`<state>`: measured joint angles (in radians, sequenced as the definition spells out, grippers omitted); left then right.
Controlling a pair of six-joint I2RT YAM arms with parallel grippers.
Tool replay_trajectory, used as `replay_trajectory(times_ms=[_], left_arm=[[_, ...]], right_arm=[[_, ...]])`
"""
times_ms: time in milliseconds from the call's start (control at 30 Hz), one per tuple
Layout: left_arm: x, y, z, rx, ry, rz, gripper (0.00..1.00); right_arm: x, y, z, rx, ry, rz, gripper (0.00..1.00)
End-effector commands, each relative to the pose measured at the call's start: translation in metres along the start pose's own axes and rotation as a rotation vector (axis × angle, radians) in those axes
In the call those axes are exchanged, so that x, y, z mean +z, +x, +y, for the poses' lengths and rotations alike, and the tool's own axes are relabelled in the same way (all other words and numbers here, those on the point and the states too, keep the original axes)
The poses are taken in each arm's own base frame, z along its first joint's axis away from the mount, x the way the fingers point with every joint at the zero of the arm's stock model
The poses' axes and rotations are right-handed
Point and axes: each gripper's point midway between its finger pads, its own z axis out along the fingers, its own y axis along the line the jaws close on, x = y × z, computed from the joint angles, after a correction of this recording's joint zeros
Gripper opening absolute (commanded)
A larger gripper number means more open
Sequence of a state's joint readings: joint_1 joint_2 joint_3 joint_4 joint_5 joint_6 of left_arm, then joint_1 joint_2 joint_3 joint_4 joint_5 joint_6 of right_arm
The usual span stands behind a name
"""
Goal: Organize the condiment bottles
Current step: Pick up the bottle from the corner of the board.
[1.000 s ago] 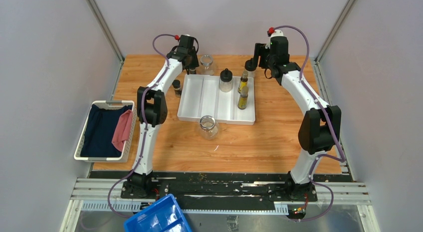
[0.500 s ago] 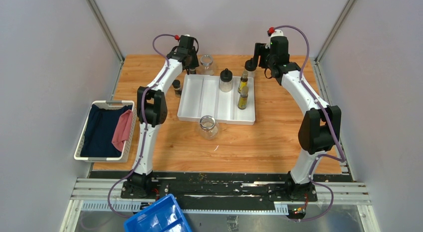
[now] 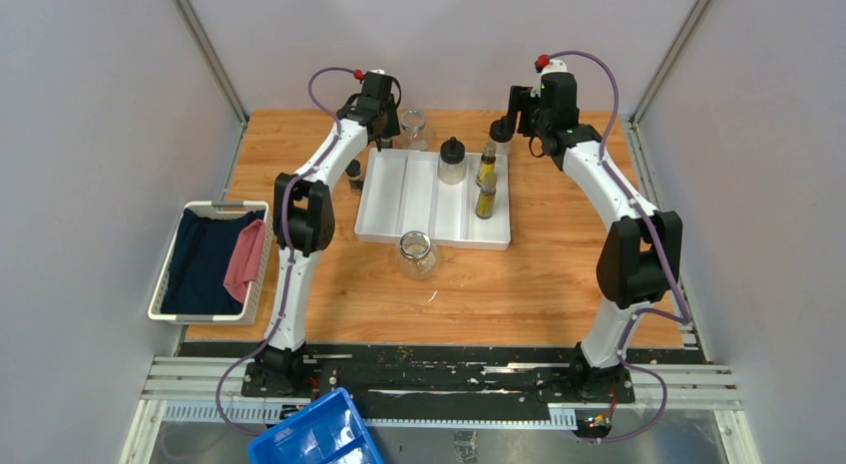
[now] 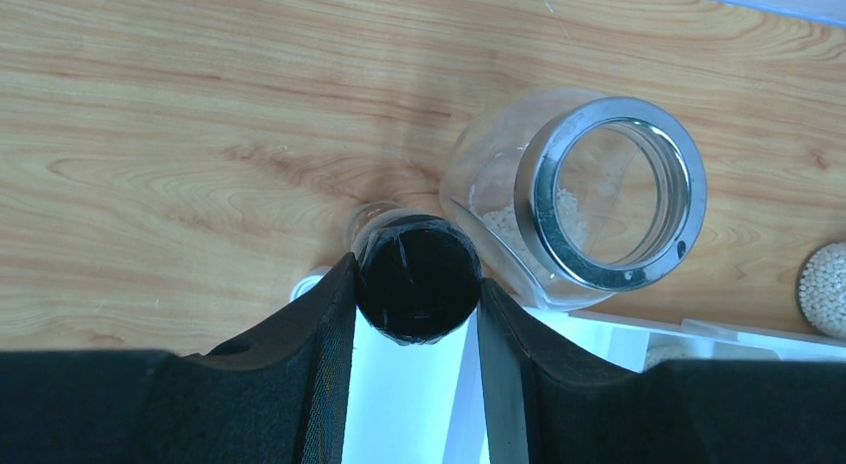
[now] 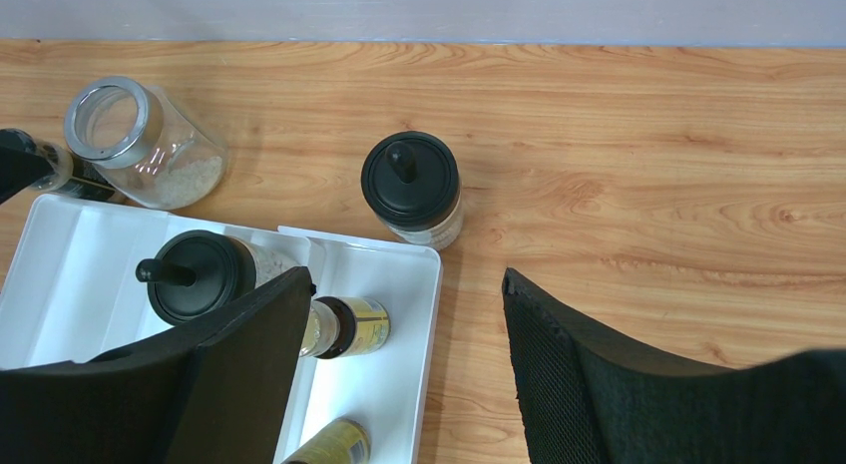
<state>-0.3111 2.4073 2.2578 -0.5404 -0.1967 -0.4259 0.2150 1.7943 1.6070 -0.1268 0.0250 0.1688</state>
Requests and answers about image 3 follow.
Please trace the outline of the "black-lid shaker jar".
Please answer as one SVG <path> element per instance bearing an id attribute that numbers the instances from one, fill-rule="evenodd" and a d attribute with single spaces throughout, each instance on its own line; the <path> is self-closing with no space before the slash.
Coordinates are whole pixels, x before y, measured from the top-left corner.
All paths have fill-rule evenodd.
<path id="1" fill-rule="evenodd" d="M 509 123 L 505 116 L 495 120 L 491 124 L 489 128 L 489 141 L 496 147 L 497 155 L 510 155 L 512 139 L 513 132 L 509 128 Z"/>
<path id="2" fill-rule="evenodd" d="M 457 185 L 465 179 L 466 172 L 466 148 L 456 137 L 451 137 L 439 150 L 438 177 L 446 185 Z"/>

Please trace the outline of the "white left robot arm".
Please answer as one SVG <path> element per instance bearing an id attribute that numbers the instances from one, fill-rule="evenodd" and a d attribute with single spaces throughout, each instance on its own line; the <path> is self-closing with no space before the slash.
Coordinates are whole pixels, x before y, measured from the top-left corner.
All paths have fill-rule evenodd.
<path id="1" fill-rule="evenodd" d="M 271 319 L 248 376 L 282 397 L 297 395 L 305 384 L 305 315 L 316 268 L 334 236 L 332 191 L 369 144 L 380 146 L 400 133 L 399 81 L 380 69 L 348 73 L 359 91 L 336 111 L 318 107 L 332 121 L 326 138 L 295 172 L 281 173 L 274 182 L 279 271 Z"/>

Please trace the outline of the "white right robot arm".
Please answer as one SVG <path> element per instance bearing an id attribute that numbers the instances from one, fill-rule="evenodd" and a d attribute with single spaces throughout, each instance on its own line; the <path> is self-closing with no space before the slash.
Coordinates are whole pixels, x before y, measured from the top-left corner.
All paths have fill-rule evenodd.
<path id="1" fill-rule="evenodd" d="M 537 85 L 512 87 L 504 120 L 508 135 L 540 143 L 542 156 L 577 184 L 607 230 L 596 267 L 602 301 L 566 380 L 576 397 L 591 402 L 620 382 L 641 315 L 677 283 L 682 221 L 622 175 L 601 135 L 581 123 L 577 94 L 575 76 L 553 60 Z"/>

